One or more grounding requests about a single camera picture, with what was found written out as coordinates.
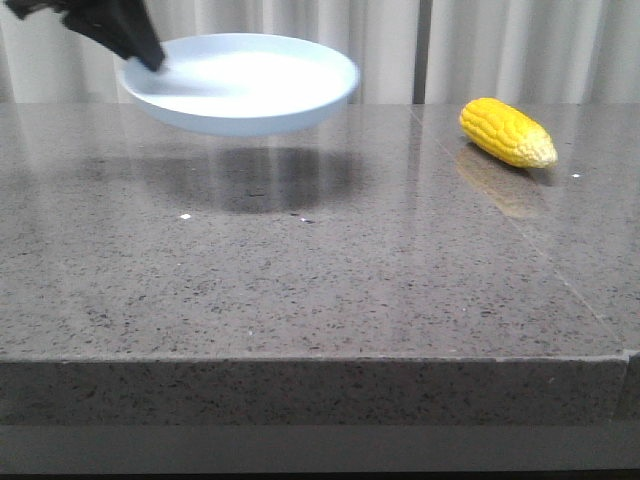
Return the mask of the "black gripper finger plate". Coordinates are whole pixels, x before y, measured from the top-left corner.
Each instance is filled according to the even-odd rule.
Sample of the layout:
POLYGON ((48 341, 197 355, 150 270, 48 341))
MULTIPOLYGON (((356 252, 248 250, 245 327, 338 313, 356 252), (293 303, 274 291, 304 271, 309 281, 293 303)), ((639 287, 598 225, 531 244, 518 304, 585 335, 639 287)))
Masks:
POLYGON ((61 15, 67 29, 124 60, 137 58, 149 71, 157 72, 164 62, 164 50, 143 1, 5 1, 4 5, 20 20, 50 9, 61 15))

